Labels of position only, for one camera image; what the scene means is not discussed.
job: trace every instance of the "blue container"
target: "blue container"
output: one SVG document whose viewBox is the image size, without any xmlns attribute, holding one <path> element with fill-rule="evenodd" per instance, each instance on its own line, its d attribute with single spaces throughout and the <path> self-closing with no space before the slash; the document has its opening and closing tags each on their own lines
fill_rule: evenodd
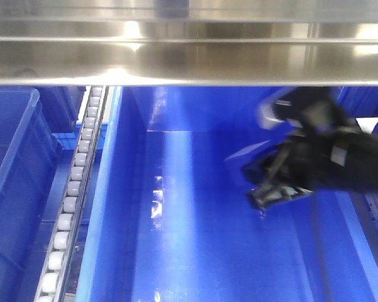
<svg viewBox="0 0 378 302">
<path fill-rule="evenodd" d="M 0 89 L 0 301 L 25 270 L 57 156 L 35 89 Z"/>
<path fill-rule="evenodd" d="M 76 302 L 378 301 L 347 193 L 262 219 L 226 171 L 227 156 L 285 135 L 255 121 L 277 89 L 117 89 Z"/>
<path fill-rule="evenodd" d="M 42 111 L 54 133 L 73 132 L 85 87 L 39 86 Z"/>
</svg>

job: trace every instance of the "plastic crate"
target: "plastic crate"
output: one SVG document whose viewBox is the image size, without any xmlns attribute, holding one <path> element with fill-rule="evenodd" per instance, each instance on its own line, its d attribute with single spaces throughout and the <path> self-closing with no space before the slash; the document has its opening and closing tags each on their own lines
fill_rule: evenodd
<svg viewBox="0 0 378 302">
<path fill-rule="evenodd" d="M 224 159 L 285 135 L 255 106 L 277 88 L 117 89 L 76 302 L 378 301 L 378 268 L 347 193 L 261 218 Z"/>
<path fill-rule="evenodd" d="M 25 270 L 61 151 L 35 89 L 0 89 L 0 301 Z"/>
<path fill-rule="evenodd" d="M 54 133 L 73 132 L 85 87 L 39 86 L 42 111 Z"/>
</svg>

